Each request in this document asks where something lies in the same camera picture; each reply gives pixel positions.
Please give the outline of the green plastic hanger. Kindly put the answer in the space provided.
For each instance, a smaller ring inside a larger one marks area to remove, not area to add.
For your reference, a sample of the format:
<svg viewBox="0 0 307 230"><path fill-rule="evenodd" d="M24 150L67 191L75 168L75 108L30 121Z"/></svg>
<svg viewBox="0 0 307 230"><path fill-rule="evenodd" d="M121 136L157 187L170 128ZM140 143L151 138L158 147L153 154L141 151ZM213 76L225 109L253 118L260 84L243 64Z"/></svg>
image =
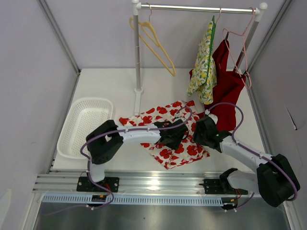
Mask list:
<svg viewBox="0 0 307 230"><path fill-rule="evenodd" d="M214 46L214 38L215 38L215 31L217 22L219 20L219 16L216 19L215 16L212 17L211 21L209 22L207 31L205 33L205 55L204 55L204 71L206 75L206 83L207 86L211 85L212 88L217 84L216 80L216 68L213 59L213 46Z"/></svg>

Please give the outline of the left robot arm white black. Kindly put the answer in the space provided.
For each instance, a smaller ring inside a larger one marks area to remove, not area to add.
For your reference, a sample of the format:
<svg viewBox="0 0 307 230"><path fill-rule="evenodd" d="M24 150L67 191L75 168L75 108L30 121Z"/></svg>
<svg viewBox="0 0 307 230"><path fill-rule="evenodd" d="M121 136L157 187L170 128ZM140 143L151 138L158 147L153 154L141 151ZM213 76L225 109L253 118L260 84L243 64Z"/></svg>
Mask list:
<svg viewBox="0 0 307 230"><path fill-rule="evenodd" d="M187 138L186 122L155 122L146 126L118 126L114 120L107 120L86 137L81 147L89 151L87 186L98 192L104 187L105 163L109 162L118 150L128 144L162 144L177 150L182 140Z"/></svg>

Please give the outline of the lemon print skirt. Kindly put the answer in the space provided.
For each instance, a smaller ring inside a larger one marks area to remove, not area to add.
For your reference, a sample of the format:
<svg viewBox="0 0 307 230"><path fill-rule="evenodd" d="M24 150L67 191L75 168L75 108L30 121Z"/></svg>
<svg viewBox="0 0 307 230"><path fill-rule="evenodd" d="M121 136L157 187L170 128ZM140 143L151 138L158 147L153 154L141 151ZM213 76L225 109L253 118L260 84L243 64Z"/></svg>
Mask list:
<svg viewBox="0 0 307 230"><path fill-rule="evenodd" d="M213 103L213 89L217 84L213 88L211 85L206 85L209 81L206 81L204 71L205 33L199 43L194 69L192 69L190 73L190 83L187 89L187 95L191 96L196 93L201 103L209 105Z"/></svg>

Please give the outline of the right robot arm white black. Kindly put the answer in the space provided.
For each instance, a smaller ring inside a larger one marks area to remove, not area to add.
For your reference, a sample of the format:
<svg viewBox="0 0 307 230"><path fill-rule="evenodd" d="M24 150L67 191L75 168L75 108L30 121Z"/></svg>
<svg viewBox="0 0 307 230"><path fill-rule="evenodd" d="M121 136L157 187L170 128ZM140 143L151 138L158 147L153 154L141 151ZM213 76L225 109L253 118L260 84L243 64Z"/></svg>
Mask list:
<svg viewBox="0 0 307 230"><path fill-rule="evenodd" d="M224 193L235 189L244 189L258 193L272 207L284 201L297 198L300 184L288 161L278 154L272 156L255 149L250 149L236 141L228 131L218 131L214 120L205 116L196 122L194 142L226 154L251 169L251 173L230 169L219 181L219 188Z"/></svg>

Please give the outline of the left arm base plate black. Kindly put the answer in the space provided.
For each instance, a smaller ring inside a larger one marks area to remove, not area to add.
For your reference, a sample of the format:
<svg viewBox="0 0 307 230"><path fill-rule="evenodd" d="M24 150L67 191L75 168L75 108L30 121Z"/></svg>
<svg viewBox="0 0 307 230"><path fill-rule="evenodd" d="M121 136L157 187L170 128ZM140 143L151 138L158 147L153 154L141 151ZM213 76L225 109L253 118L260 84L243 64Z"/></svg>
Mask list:
<svg viewBox="0 0 307 230"><path fill-rule="evenodd" d="M98 185L107 188L112 193L117 193L119 188L119 178L118 177L106 177L103 181L97 182ZM79 177L76 190L78 192L105 192L104 189L97 187L92 182L90 182L87 176Z"/></svg>

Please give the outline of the red flower print cloth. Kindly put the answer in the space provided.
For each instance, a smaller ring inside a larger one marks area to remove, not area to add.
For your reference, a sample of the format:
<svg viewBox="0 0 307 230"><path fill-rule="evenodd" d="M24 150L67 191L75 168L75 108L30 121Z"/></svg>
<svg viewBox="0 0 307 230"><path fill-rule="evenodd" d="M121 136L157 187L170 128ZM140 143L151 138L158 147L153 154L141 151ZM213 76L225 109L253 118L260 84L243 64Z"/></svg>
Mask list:
<svg viewBox="0 0 307 230"><path fill-rule="evenodd" d="M209 157L210 154L205 148L193 141L193 134L196 128L196 122L199 120L199 115L196 113L194 101L176 101L165 106L156 106L140 115L131 117L121 117L119 122L124 126L146 126L154 122L173 122L176 113L186 113L185 121L189 117L189 112L192 112L192 117L186 123L189 134L188 137L181 141L179 149L174 150L162 144L142 143L145 151L151 155L158 163L163 165L167 170L189 164L202 158Z"/></svg>

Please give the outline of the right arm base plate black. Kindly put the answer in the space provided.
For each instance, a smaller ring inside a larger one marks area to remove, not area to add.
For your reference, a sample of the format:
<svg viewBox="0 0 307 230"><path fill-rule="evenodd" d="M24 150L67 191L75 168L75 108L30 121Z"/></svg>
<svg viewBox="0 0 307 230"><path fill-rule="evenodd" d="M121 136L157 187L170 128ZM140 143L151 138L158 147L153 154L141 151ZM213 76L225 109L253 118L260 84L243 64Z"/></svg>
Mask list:
<svg viewBox="0 0 307 230"><path fill-rule="evenodd" d="M208 195L247 195L248 191L244 189L234 189L227 180L221 179L203 179L199 184L204 188Z"/></svg>

